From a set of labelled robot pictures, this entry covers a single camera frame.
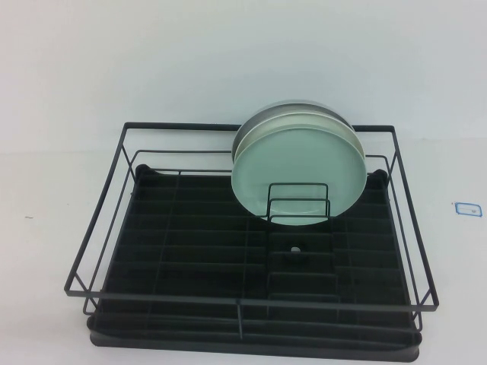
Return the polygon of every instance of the blue sticker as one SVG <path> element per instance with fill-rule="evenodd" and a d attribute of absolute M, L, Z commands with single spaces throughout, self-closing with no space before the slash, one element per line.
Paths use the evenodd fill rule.
<path fill-rule="evenodd" d="M 472 215 L 473 217 L 482 216 L 482 208 L 478 204 L 472 203 L 455 203 L 457 214 Z"/>

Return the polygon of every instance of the drip tray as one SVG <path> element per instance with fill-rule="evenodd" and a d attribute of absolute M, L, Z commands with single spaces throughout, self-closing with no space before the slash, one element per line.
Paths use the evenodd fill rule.
<path fill-rule="evenodd" d="M 229 176 L 161 174 L 141 165 L 136 179 L 102 291 L 148 300 L 100 300 L 88 320 L 94 344 L 417 358 L 422 337 L 411 313 L 312 305 L 410 304 L 384 171 L 368 176 L 346 213 L 301 227 L 251 216 L 234 197 Z M 161 294 L 174 302 L 150 300 Z M 236 299 L 256 305 L 235 305 Z"/>

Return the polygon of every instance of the white background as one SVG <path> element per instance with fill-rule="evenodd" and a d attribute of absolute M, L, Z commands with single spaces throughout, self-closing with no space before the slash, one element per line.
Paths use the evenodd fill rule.
<path fill-rule="evenodd" d="M 123 122 L 241 123 L 287 99 L 396 126 L 441 301 L 417 363 L 482 363 L 487 226 L 452 203 L 487 208 L 486 15 L 480 0 L 2 1 L 0 363 L 248 363 L 96 348 L 62 287 Z"/>
<path fill-rule="evenodd" d="M 487 137 L 483 0 L 2 1 L 0 151 L 111 148 L 125 121 L 324 103 L 403 137 Z"/>

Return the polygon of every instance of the dish rack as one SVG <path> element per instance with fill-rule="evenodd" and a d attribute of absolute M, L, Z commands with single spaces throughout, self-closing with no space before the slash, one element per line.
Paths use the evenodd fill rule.
<path fill-rule="evenodd" d="M 238 128 L 124 125 L 65 284 L 69 296 L 85 298 L 91 341 L 416 359 L 422 313 L 439 302 L 394 128 L 354 126 L 364 140 L 378 138 L 369 148 L 364 142 L 366 152 L 380 150 L 366 156 L 360 199 L 329 217 L 333 201 L 318 184 L 326 194 L 314 200 L 325 204 L 327 220 L 292 227 L 270 216 L 280 182 L 269 187 L 266 219 L 234 197 L 228 146 Z"/>

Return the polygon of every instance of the stacked plates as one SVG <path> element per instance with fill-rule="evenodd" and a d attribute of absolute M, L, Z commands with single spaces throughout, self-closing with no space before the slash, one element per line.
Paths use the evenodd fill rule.
<path fill-rule="evenodd" d="M 357 201 L 367 179 L 353 128 L 316 104 L 257 113 L 240 127 L 232 157 L 237 199 L 278 224 L 315 224 L 341 214 Z"/>

